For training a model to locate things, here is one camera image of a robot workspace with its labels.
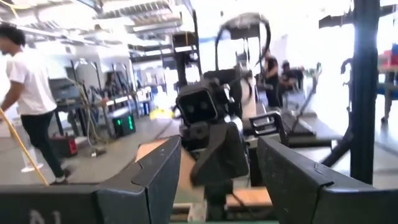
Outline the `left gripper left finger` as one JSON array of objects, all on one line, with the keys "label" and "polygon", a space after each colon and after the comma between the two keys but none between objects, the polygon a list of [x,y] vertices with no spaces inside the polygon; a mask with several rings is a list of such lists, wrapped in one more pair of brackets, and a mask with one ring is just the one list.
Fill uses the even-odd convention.
[{"label": "left gripper left finger", "polygon": [[143,144],[136,161],[99,185],[103,224],[168,224],[180,173],[180,137]]}]

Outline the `black and red box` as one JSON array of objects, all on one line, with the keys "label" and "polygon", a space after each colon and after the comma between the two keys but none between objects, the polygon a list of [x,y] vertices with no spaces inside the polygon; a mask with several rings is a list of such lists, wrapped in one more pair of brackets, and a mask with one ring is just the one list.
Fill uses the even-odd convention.
[{"label": "black and red box", "polygon": [[74,136],[52,136],[50,143],[61,158],[69,158],[78,154]]}]

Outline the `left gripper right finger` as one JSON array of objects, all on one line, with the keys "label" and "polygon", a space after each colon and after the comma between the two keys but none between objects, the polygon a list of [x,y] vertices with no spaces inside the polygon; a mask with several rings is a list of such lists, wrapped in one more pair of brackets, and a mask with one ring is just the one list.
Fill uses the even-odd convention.
[{"label": "left gripper right finger", "polygon": [[377,189],[267,137],[257,157],[280,224],[398,224],[398,189]]}]

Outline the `black vertical stand pole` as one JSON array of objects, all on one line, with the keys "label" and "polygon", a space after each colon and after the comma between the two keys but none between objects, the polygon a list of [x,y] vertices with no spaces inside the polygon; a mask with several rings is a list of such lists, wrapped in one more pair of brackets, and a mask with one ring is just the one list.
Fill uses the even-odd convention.
[{"label": "black vertical stand pole", "polygon": [[351,154],[350,176],[373,184],[374,131],[378,71],[377,33],[380,0],[353,0],[354,47],[351,58],[351,111],[349,126],[341,140],[321,163],[332,167]]}]

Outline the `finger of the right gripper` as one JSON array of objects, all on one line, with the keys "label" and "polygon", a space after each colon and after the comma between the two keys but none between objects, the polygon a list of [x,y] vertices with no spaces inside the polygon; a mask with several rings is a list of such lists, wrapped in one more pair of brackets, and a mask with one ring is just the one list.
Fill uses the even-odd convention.
[{"label": "finger of the right gripper", "polygon": [[244,143],[234,123],[225,123],[227,127],[224,141],[224,149],[221,153],[222,165],[228,175],[228,179],[244,176],[248,173],[248,165],[245,157]]},{"label": "finger of the right gripper", "polygon": [[208,146],[200,153],[190,174],[193,185],[217,184],[228,179],[221,161],[226,132],[226,124],[210,126]]}]

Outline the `black box green display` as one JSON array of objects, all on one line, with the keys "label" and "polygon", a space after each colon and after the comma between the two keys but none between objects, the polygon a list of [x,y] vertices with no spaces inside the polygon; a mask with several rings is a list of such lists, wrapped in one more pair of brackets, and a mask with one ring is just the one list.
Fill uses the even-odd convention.
[{"label": "black box green display", "polygon": [[112,119],[116,138],[130,135],[136,132],[134,117],[131,113],[124,113]]}]

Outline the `person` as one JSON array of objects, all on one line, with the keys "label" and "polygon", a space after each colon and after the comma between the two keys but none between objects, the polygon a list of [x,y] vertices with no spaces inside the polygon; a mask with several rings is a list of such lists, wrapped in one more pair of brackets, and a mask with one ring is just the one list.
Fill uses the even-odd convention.
[{"label": "person", "polygon": [[282,63],[282,73],[279,81],[279,91],[300,90],[303,84],[303,67],[291,68],[289,61]]},{"label": "person", "polygon": [[272,87],[271,90],[266,91],[266,96],[268,100],[268,105],[271,108],[280,108],[279,97],[277,88],[279,86],[279,72],[278,72],[278,62],[277,59],[271,54],[268,49],[266,51],[266,74],[265,74],[265,84]]},{"label": "person", "polygon": [[40,57],[24,50],[25,44],[23,31],[10,24],[0,24],[0,52],[11,56],[6,65],[10,87],[0,108],[6,111],[14,103],[18,104],[31,144],[39,149],[55,176],[53,184],[65,185],[72,170],[61,167],[48,134],[57,108],[49,85],[49,71]]}]

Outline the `cluttered workbench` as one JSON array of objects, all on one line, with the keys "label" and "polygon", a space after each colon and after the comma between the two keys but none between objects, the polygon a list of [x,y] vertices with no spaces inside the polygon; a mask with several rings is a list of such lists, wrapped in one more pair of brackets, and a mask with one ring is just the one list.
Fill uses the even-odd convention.
[{"label": "cluttered workbench", "polygon": [[119,93],[116,93],[116,86],[113,85],[105,88],[99,83],[98,88],[93,86],[87,88],[84,82],[78,81],[76,71],[80,65],[91,65],[96,76],[100,76],[96,62],[81,58],[72,60],[71,65],[72,79],[64,78],[60,83],[55,83],[55,80],[50,81],[57,98],[55,117],[59,133],[61,136],[65,135],[58,113],[75,110],[88,143],[102,141],[107,144],[110,139],[116,138],[112,119],[139,110],[137,93],[131,86],[132,80],[127,66],[123,63],[111,64],[111,73],[116,77],[116,86],[120,89]]}]

